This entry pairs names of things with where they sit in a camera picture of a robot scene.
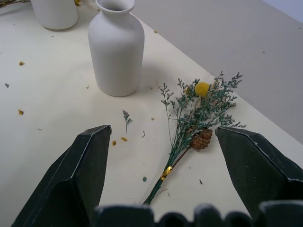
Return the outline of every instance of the pine cone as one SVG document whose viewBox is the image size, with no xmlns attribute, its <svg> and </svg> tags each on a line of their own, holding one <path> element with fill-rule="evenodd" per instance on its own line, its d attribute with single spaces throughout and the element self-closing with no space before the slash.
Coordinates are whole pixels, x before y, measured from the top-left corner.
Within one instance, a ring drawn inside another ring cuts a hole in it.
<svg viewBox="0 0 303 227">
<path fill-rule="evenodd" d="M 202 132 L 194 136 L 190 145 L 191 148 L 201 150 L 208 147 L 210 139 L 212 138 L 213 131 L 210 129 L 203 129 Z"/>
</svg>

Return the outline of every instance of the loose dried flower sprig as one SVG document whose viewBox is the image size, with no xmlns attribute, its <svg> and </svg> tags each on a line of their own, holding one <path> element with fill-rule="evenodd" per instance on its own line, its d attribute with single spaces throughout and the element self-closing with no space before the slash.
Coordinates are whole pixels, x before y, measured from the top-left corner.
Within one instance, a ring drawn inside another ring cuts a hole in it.
<svg viewBox="0 0 303 227">
<path fill-rule="evenodd" d="M 30 0 L 0 0 L 0 8 L 3 8 L 5 6 L 14 4 L 14 3 L 27 3 L 30 2 Z M 75 4 L 77 6 L 80 5 L 80 0 L 74 0 Z"/>
<path fill-rule="evenodd" d="M 123 115 L 124 115 L 124 118 L 125 118 L 126 133 L 127 133 L 127 126 L 128 126 L 131 122 L 133 122 L 133 120 L 129 118 L 128 112 L 126 112 L 125 110 L 123 110 L 122 112 L 123 112 Z"/>
</svg>

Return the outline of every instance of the green statice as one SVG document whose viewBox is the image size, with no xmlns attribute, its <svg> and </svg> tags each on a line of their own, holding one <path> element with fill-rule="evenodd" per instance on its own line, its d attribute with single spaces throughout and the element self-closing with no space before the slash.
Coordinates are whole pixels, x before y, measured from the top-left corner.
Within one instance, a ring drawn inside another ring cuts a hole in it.
<svg viewBox="0 0 303 227">
<path fill-rule="evenodd" d="M 214 130 L 218 126 L 246 127 L 240 122 L 235 122 L 232 115 L 226 113 L 229 108 L 236 106 L 234 100 L 237 97 L 232 94 L 242 81 L 241 77 L 242 75 L 238 73 L 231 81 L 226 82 L 223 79 L 223 72 L 221 72 L 210 85 L 206 97 L 200 97 L 195 93 L 195 86 L 200 82 L 199 79 L 195 79 L 191 84 L 185 84 L 178 79 L 180 96 L 175 98 L 172 98 L 174 93 L 170 92 L 165 83 L 163 84 L 160 89 L 163 95 L 161 102 L 165 105 L 168 125 L 170 121 L 177 121 L 176 131 L 173 135 L 169 126 L 171 151 L 164 171 L 179 161 L 180 158 L 177 160 L 177 157 L 188 151 L 194 136 L 203 129 Z M 172 108 L 174 117 L 169 114 L 169 108 Z M 151 203 L 162 182 L 161 179 L 158 180 L 144 204 Z"/>
</svg>

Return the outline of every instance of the gray wall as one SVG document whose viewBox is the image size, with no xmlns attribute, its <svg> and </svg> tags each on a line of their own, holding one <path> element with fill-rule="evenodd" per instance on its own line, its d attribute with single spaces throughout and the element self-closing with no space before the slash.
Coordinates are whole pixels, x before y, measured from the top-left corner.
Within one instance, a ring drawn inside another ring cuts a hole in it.
<svg viewBox="0 0 303 227">
<path fill-rule="evenodd" d="M 302 23 L 261 0 L 137 0 L 133 13 L 212 75 L 240 71 L 237 94 L 303 143 Z"/>
</svg>

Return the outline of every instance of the vase opening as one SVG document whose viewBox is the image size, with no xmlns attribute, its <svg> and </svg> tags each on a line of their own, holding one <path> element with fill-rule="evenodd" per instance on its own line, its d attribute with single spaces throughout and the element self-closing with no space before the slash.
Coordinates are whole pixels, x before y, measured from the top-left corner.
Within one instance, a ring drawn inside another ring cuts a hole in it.
<svg viewBox="0 0 303 227">
<path fill-rule="evenodd" d="M 134 8 L 134 0 L 96 0 L 103 12 L 126 13 Z"/>
</svg>

